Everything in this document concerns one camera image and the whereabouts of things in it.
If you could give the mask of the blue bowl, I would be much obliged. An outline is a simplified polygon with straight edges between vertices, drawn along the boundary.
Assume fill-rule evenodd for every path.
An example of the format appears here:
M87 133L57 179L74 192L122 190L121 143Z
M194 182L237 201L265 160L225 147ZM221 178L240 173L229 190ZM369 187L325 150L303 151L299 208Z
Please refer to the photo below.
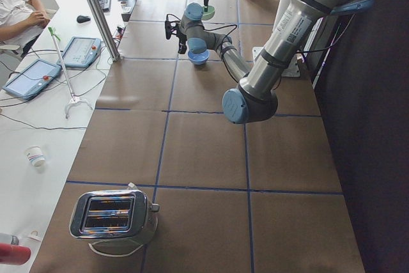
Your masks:
M206 51L201 52L199 54L194 54L193 52L188 51L187 56L188 56L189 61L192 64L194 64L194 65L203 65L208 61L208 59L210 57L210 52L209 52L209 50L206 50Z

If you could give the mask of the near teach pendant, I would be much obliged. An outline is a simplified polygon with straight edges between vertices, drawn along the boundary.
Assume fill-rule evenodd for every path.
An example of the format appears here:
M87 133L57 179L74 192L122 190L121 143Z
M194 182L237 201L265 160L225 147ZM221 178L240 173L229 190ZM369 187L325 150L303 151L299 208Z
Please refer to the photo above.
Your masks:
M59 65L43 59L36 59L12 80L8 81L3 89L14 97L31 100L57 78L61 71Z

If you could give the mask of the silver toaster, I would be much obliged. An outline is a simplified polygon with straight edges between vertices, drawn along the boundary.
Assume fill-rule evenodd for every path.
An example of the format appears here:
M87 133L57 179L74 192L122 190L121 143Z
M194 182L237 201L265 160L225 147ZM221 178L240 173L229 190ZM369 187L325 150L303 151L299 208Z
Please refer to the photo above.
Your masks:
M74 207L70 233L106 253L124 253L152 240L159 210L136 186L87 192Z

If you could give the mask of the green bowl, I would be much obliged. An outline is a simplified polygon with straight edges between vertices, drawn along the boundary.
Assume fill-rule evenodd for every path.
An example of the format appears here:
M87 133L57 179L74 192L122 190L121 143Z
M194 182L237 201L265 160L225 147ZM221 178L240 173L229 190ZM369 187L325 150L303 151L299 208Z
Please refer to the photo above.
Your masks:
M215 8L213 6L203 6L202 20L210 20L215 15Z

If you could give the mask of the far teach pendant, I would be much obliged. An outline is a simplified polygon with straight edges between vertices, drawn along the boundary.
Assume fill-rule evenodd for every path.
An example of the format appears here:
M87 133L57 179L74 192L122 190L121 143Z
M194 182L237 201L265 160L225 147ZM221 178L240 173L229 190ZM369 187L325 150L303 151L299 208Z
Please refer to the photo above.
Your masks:
M68 68L87 69L100 54L101 46L99 38L73 36L63 50L63 62Z

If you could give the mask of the paper cup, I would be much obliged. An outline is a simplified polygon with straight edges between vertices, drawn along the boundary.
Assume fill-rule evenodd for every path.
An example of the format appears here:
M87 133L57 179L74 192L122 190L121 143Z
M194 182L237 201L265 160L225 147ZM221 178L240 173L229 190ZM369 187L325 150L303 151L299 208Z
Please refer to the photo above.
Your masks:
M41 167L45 163L45 156L42 152L42 149L39 146L30 146L28 147L24 155L28 159L28 161L31 163L32 166L34 167Z

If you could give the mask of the aluminium frame post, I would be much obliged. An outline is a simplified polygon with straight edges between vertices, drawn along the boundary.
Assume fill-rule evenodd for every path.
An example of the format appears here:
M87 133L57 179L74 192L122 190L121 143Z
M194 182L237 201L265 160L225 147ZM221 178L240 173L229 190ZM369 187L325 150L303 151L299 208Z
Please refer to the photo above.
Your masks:
M120 59L120 53L111 35L111 31L105 19L105 15L99 5L99 2L98 0L87 0L87 2L89 4L89 8L94 17L98 30L100 34L102 35L105 46L107 50L109 51L111 59L113 62L116 62L117 60Z

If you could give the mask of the reacher grabber stick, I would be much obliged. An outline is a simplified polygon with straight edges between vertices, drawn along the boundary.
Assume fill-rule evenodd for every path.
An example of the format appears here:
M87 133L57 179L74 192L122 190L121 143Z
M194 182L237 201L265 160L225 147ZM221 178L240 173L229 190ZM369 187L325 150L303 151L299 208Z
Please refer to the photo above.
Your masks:
M58 38L58 36L55 34L54 28L53 27L48 27L49 33L51 35L52 41L54 43L57 55L58 55L58 59L60 61L60 65L63 71L63 74L65 76L65 81L66 84L68 86L69 92L70 92L70 96L71 99L70 101L67 103L67 105L65 105L65 118L68 119L69 118L69 112L71 107L79 105L79 104L86 104L91 110L93 109L90 102L87 101L85 98L81 98L80 96L76 95L73 88L72 88L72 84L70 82L70 78L68 76L68 72L65 66L65 63L63 61L63 57L62 57L62 53L59 49L59 45L58 45L58 40L60 40Z

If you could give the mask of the black computer mouse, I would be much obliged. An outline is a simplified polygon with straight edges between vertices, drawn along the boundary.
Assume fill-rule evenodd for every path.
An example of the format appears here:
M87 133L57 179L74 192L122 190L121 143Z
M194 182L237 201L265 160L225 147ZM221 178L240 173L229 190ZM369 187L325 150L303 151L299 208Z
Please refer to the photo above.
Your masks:
M78 15L76 18L77 23L83 24L85 22L89 22L91 20L91 17L86 16L86 15Z

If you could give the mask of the seated person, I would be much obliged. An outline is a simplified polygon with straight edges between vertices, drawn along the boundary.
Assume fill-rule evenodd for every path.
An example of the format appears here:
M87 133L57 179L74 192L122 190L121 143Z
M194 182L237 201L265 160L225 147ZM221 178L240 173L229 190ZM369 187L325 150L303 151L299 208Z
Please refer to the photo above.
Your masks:
M49 22L40 0L1 0L1 43L27 47Z

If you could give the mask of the red bottle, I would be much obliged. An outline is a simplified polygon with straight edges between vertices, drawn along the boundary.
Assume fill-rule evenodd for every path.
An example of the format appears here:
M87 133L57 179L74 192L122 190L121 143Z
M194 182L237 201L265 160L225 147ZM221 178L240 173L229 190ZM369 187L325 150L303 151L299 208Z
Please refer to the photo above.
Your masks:
M23 265L30 257L30 248L21 246L18 237L1 233L1 264Z

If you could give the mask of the teach pendant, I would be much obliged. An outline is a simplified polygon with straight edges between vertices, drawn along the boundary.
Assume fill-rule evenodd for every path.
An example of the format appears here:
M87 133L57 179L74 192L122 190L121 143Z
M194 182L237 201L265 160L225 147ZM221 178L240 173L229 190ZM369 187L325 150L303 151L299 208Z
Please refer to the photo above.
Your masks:
M43 59L36 59L12 80L8 81L3 89L14 97L31 100L57 78L61 71L59 65Z
M87 69L100 54L101 46L99 38L73 36L63 50L63 62L68 68Z

